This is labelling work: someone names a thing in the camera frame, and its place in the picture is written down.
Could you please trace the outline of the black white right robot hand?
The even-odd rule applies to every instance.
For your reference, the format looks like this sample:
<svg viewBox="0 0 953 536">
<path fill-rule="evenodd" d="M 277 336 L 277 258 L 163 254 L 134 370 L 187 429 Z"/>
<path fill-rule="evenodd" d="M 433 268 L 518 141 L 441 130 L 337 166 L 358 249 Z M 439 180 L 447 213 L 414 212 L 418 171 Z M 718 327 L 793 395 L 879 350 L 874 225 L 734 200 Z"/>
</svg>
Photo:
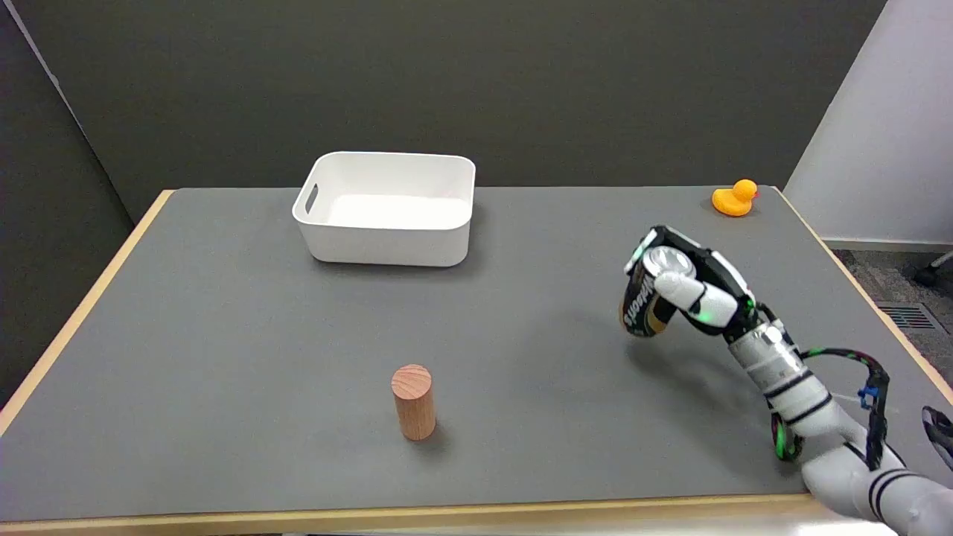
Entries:
<svg viewBox="0 0 953 536">
<path fill-rule="evenodd" d="M 665 225 L 650 228 L 624 266 L 619 320 L 637 338 L 663 332 L 676 312 L 701 333 L 738 339 L 758 323 L 748 282 L 711 248 Z"/>
</svg>

